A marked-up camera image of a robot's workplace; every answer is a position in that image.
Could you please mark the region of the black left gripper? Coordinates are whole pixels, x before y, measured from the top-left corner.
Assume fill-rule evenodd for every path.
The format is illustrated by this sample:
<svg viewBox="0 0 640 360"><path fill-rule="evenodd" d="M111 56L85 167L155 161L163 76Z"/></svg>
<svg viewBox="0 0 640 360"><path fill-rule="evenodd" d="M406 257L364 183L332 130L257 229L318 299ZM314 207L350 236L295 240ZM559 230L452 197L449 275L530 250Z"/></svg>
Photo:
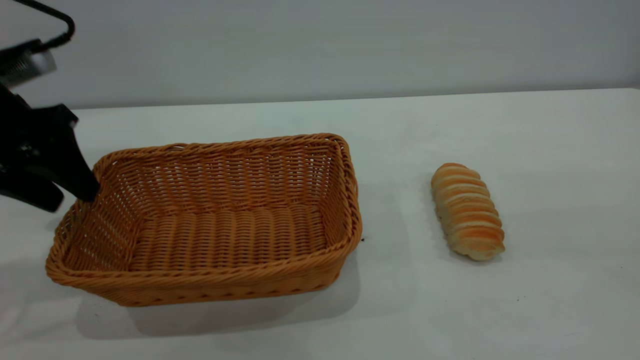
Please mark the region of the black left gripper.
<svg viewBox="0 0 640 360"><path fill-rule="evenodd" d="M64 104L32 108L2 85L2 196L50 213L64 200L59 186L77 199L94 201L100 184L78 146L78 121Z"/></svg>

